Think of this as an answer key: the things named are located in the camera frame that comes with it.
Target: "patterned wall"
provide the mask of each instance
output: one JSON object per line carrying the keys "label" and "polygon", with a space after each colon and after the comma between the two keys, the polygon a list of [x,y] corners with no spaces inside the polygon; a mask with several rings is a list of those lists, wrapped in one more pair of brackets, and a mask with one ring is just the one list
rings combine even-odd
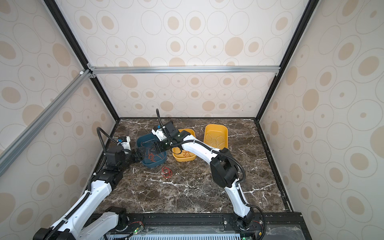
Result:
{"label": "patterned wall", "polygon": [[79,198],[114,120],[86,80],[0,177],[0,239],[31,239]]}
{"label": "patterned wall", "polygon": [[40,2],[0,3],[0,154],[82,67]]}
{"label": "patterned wall", "polygon": [[99,74],[120,117],[255,117],[274,73]]}
{"label": "patterned wall", "polygon": [[382,0],[323,1],[261,121],[315,240],[384,234],[383,23]]}
{"label": "patterned wall", "polygon": [[94,66],[279,65],[308,0],[60,0]]}

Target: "silver metal bar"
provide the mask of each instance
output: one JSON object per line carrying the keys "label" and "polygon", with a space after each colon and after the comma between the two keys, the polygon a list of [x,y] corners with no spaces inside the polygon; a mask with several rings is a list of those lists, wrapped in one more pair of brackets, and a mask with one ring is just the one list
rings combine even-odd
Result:
{"label": "silver metal bar", "polygon": [[95,74],[108,73],[277,73],[280,66],[187,66],[187,67],[91,67]]}
{"label": "silver metal bar", "polygon": [[83,70],[82,75],[78,75],[43,112],[31,123],[3,152],[0,156],[0,176],[11,166],[16,158],[31,143],[36,135],[45,127],[53,116],[68,101],[72,94],[80,87],[85,79],[89,79],[89,70]]}

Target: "blue bin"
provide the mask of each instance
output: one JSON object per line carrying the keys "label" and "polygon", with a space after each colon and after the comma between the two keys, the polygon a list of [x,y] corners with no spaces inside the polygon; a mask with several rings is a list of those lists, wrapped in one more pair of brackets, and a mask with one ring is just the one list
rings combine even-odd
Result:
{"label": "blue bin", "polygon": [[153,143],[158,140],[159,139],[155,135],[150,133],[139,137],[136,141],[138,147],[145,147],[145,156],[144,160],[142,160],[141,163],[148,168],[156,167],[160,164],[165,163],[165,161],[167,160],[166,151],[156,154]]}

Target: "yellow bin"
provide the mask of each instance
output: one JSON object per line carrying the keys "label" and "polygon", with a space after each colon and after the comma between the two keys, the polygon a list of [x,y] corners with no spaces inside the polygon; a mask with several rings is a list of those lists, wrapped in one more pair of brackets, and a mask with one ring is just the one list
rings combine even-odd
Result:
{"label": "yellow bin", "polygon": [[205,127],[204,143],[211,147],[228,148],[228,128],[219,124],[208,124]]}
{"label": "yellow bin", "polygon": [[[196,137],[195,131],[193,131],[192,129],[190,129],[190,128],[179,129],[180,132],[183,130],[189,132],[192,136]],[[172,152],[179,153],[180,148],[174,147],[174,148],[172,148]],[[174,153],[172,153],[172,154],[175,157],[176,161],[178,161],[178,162],[192,161],[196,158],[195,154],[193,154],[189,151],[185,151],[185,150],[183,150],[181,154],[174,154]]]}

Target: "wallpaper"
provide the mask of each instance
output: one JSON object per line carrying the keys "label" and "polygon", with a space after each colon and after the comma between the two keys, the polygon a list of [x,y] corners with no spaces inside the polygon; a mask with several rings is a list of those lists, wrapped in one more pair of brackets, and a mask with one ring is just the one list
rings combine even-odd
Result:
{"label": "wallpaper", "polygon": [[0,239],[28,240],[78,200],[102,150],[96,128],[115,121],[90,80],[0,177]]}
{"label": "wallpaper", "polygon": [[384,234],[384,1],[323,1],[261,120],[314,240]]}
{"label": "wallpaper", "polygon": [[255,117],[274,73],[98,74],[120,117]]}
{"label": "wallpaper", "polygon": [[93,66],[279,65],[307,0],[60,0]]}
{"label": "wallpaper", "polygon": [[0,1],[0,154],[82,67],[39,1]]}

